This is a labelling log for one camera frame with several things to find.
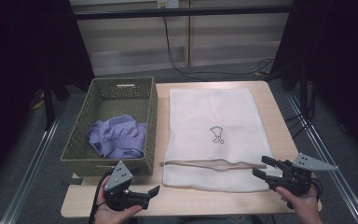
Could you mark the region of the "dark curtain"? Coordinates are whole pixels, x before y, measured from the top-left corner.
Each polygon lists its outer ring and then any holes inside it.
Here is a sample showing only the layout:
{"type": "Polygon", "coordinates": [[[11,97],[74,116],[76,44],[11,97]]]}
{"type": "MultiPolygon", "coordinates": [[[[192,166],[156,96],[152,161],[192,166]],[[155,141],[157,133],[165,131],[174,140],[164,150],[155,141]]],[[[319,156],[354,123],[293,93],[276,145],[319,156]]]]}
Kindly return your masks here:
{"type": "Polygon", "coordinates": [[[293,0],[271,71],[306,75],[358,141],[358,0],[293,0]]]}
{"type": "Polygon", "coordinates": [[[69,0],[0,0],[0,167],[34,94],[69,98],[94,78],[69,0]]]}

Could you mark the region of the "green woven basket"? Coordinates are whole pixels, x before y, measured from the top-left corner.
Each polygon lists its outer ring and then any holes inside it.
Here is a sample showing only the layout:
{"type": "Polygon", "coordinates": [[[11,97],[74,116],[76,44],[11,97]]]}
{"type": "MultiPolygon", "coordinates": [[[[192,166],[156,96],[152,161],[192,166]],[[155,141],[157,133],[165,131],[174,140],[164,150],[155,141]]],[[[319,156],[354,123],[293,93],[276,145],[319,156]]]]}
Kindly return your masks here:
{"type": "Polygon", "coordinates": [[[82,177],[100,176],[110,170],[117,161],[99,156],[90,145],[86,132],[98,120],[122,115],[130,115],[146,125],[143,157],[123,162],[137,175],[152,175],[158,116],[158,93],[152,77],[93,79],[61,161],[82,177]]]}

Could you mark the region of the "person's right hand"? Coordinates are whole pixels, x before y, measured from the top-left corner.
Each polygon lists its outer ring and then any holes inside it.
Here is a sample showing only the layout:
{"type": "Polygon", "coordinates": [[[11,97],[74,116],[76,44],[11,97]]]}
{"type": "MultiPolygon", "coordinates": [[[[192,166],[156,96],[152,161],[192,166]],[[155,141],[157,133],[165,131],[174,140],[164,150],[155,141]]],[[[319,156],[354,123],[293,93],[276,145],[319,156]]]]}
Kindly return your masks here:
{"type": "Polygon", "coordinates": [[[275,191],[281,195],[284,202],[292,204],[300,224],[323,224],[318,210],[318,190],[314,186],[300,197],[283,187],[277,187],[275,191]]]}

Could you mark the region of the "purple garment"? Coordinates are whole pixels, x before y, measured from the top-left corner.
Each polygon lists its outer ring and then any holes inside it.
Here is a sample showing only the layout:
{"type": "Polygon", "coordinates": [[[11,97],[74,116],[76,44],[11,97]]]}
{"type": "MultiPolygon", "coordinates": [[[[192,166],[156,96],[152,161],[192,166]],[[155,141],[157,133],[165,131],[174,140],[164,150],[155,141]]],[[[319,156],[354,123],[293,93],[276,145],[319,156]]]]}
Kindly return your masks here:
{"type": "Polygon", "coordinates": [[[141,159],[145,153],[147,125],[132,116],[123,115],[106,121],[96,121],[86,136],[100,157],[124,160],[141,159]]]}

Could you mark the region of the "person's clothing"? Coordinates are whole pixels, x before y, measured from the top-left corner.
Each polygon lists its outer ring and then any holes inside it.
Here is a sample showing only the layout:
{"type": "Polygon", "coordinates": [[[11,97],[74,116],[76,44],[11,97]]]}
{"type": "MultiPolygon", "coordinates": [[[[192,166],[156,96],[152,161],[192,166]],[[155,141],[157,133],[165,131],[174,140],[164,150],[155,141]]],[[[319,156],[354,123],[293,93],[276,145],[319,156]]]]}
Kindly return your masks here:
{"type": "Polygon", "coordinates": [[[136,224],[262,224],[258,217],[138,217],[136,224]]]}

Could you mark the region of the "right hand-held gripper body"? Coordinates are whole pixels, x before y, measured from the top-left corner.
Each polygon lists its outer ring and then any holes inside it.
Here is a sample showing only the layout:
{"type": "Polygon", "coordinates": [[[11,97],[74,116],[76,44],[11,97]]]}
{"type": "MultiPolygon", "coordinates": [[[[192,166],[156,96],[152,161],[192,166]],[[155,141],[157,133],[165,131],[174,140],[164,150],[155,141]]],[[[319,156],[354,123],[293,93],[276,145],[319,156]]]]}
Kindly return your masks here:
{"type": "Polygon", "coordinates": [[[276,168],[282,171],[282,175],[269,175],[269,188],[283,187],[295,196],[302,196],[309,192],[314,172],[338,170],[336,165],[317,160],[303,153],[299,153],[294,161],[280,161],[276,168]]]}

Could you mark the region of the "metal floor rail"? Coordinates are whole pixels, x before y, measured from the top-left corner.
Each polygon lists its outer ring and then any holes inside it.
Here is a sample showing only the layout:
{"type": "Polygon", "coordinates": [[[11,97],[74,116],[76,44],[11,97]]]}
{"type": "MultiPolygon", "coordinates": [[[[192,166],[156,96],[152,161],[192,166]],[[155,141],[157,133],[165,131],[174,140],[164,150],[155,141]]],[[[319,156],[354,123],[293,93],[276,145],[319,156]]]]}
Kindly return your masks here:
{"type": "Polygon", "coordinates": [[[59,103],[58,108],[54,110],[54,119],[52,124],[44,131],[42,139],[39,142],[30,164],[28,165],[21,183],[0,220],[0,224],[16,224],[31,190],[31,186],[37,176],[38,170],[60,124],[65,106],[66,103],[59,103]]]}
{"type": "MultiPolygon", "coordinates": [[[[335,165],[336,163],[334,159],[332,158],[331,154],[329,153],[327,147],[325,146],[320,135],[317,133],[313,124],[309,119],[306,119],[306,117],[302,115],[300,111],[299,100],[291,92],[287,93],[287,98],[296,114],[299,115],[300,123],[305,129],[309,140],[312,142],[313,147],[318,153],[321,160],[335,165]]],[[[356,223],[358,224],[358,197],[355,195],[354,191],[351,189],[344,175],[339,170],[329,171],[329,175],[334,182],[344,203],[347,205],[356,223]]]]}

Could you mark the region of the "dark tape piece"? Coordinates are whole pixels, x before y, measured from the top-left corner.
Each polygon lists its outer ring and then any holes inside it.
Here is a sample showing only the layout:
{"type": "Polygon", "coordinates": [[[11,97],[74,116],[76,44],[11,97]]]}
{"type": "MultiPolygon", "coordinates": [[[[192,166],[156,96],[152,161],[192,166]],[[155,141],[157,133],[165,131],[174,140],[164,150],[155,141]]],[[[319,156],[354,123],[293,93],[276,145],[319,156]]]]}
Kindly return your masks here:
{"type": "Polygon", "coordinates": [[[63,187],[69,187],[70,185],[81,185],[83,178],[70,178],[62,181],[63,187]]]}

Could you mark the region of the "white mesh laundry bag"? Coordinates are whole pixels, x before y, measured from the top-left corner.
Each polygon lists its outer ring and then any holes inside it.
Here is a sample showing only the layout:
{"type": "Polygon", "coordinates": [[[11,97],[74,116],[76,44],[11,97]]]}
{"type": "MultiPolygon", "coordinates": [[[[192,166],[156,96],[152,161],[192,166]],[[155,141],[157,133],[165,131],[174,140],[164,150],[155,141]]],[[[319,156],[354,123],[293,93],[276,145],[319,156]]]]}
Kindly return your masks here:
{"type": "Polygon", "coordinates": [[[247,89],[170,91],[170,137],[163,184],[181,189],[255,192],[269,188],[254,167],[279,172],[255,99],[247,89]]]}

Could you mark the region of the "person's left hand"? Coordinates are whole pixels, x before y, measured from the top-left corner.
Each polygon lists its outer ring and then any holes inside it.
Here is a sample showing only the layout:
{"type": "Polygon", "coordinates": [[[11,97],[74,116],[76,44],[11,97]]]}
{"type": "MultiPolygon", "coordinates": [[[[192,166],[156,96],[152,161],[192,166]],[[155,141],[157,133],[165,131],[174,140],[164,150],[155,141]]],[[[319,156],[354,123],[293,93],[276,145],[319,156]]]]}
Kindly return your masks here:
{"type": "Polygon", "coordinates": [[[125,221],[130,219],[132,216],[143,210],[141,205],[134,205],[124,211],[115,211],[110,209],[104,202],[104,186],[109,179],[109,175],[103,180],[96,204],[98,209],[95,212],[93,224],[123,224],[125,221]]]}

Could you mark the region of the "white power outlet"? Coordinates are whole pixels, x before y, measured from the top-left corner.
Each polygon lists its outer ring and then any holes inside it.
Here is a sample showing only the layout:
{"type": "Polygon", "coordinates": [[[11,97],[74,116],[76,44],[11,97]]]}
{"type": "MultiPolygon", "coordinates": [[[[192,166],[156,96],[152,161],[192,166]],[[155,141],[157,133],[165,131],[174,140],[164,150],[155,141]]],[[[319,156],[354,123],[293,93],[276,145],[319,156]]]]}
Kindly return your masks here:
{"type": "Polygon", "coordinates": [[[179,0],[157,0],[158,8],[179,8],[179,0]]]}

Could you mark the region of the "black horizontal bar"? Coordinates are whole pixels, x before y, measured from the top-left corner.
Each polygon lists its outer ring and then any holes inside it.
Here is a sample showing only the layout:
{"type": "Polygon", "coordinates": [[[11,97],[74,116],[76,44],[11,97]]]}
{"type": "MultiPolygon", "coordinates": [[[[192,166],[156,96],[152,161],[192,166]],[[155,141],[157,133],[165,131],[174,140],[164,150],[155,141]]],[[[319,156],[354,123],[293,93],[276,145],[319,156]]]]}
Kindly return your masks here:
{"type": "Polygon", "coordinates": [[[108,20],[134,19],[156,17],[183,17],[183,16],[210,16],[210,15],[237,15],[237,14],[269,14],[288,13],[292,6],[264,6],[264,7],[196,7],[171,9],[145,9],[126,11],[77,12],[73,18],[81,20],[108,20]]]}

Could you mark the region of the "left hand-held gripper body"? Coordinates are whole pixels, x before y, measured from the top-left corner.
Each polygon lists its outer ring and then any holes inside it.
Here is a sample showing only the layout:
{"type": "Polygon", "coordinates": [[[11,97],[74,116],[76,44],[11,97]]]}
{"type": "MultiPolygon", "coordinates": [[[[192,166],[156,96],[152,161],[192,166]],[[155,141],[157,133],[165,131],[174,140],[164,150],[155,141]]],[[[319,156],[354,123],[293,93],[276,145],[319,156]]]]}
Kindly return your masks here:
{"type": "Polygon", "coordinates": [[[140,205],[144,210],[148,208],[149,194],[131,191],[132,179],[133,174],[123,161],[113,168],[103,188],[105,202],[109,208],[115,211],[124,211],[135,205],[140,205]]]}

